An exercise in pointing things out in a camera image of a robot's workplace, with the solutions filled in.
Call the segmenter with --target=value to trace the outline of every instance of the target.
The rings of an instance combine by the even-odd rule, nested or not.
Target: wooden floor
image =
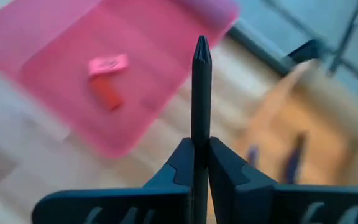
[[[229,38],[212,53],[211,133],[233,147],[278,77]],[[57,190],[142,186],[190,135],[190,84],[179,89],[128,156],[108,161],[0,79],[0,224],[29,223],[35,203]],[[261,134],[259,169],[280,181],[299,131],[309,136],[300,183],[340,184],[349,138],[299,90]],[[244,157],[246,149],[237,152]],[[214,222],[211,202],[209,221]]]

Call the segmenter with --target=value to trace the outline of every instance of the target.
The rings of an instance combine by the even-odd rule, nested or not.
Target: pink mat
[[[105,157],[128,153],[189,75],[199,35],[214,45],[237,18],[230,0],[16,0],[0,10],[0,71]],[[88,62],[128,55],[106,111]]]

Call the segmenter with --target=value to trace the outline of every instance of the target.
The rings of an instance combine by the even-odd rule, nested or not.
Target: blurred background
[[[150,1],[150,8],[138,0],[82,0],[70,16],[66,16],[70,4],[65,3],[61,6],[64,16],[56,20],[48,19],[56,2],[32,2],[43,3],[31,3],[37,8],[31,11],[30,1],[8,5],[10,0],[0,0],[0,9],[8,5],[0,11],[0,223],[30,223],[34,205],[58,190],[143,186],[181,139],[190,135],[188,76],[197,37],[203,34],[209,37],[213,58],[212,136],[244,159],[250,159],[250,147],[256,148],[256,168],[278,182],[358,185],[358,0],[237,0],[237,5],[228,0],[203,1],[209,7],[172,1],[175,3],[164,3],[159,13],[176,23],[156,24],[161,29],[153,26],[160,17],[147,14],[158,0]],[[182,8],[190,8],[195,16]],[[138,17],[126,14],[133,10],[145,13]],[[106,21],[115,24],[109,27]],[[165,26],[176,28],[166,30]],[[106,27],[117,34],[106,34]],[[117,40],[130,37],[140,44],[131,48],[132,44],[109,40],[109,35],[115,38],[118,34],[122,38]],[[61,77],[74,77],[67,75],[72,71],[84,73],[80,80],[85,81],[77,84],[86,85],[86,63],[91,58],[85,54],[70,58],[81,49],[83,36],[93,41],[87,53],[94,57],[106,54],[105,49],[126,51],[127,77],[139,78],[131,82],[134,86],[127,85],[126,78],[117,78],[124,99],[117,111],[106,112],[86,91],[77,95],[88,104],[76,101],[80,99],[74,97],[76,88],[67,96],[73,105],[48,104],[50,99],[40,94],[45,82],[51,82],[49,91],[55,86],[58,98],[66,97],[62,91],[69,79]],[[313,50],[306,49],[303,60],[291,57],[310,40],[318,42],[312,47],[318,54],[308,54]],[[309,59],[314,61],[290,72]],[[74,66],[80,68],[66,69]],[[280,66],[290,67],[284,70],[288,75]],[[153,79],[150,74],[163,75]],[[136,86],[142,83],[146,87]],[[166,97],[154,97],[155,83],[159,88],[166,85]],[[140,100],[139,106],[132,103],[138,99],[131,92],[150,98]],[[142,120],[130,122],[130,116],[139,115],[131,111],[142,107],[152,111],[144,113],[151,114],[150,121],[144,125]],[[128,114],[124,119],[128,123],[119,122],[120,117],[110,120],[119,110]],[[109,125],[106,129],[103,124],[98,126],[104,118]],[[84,134],[85,124],[91,126],[87,129],[93,130],[91,134]],[[109,146],[120,145],[119,139],[127,137],[117,130],[132,131],[127,126],[136,130],[131,146],[126,145],[119,154],[107,153]],[[108,128],[114,131],[111,136],[105,134]],[[110,138],[118,140],[108,147],[95,140]],[[210,197],[208,222],[215,223]]]

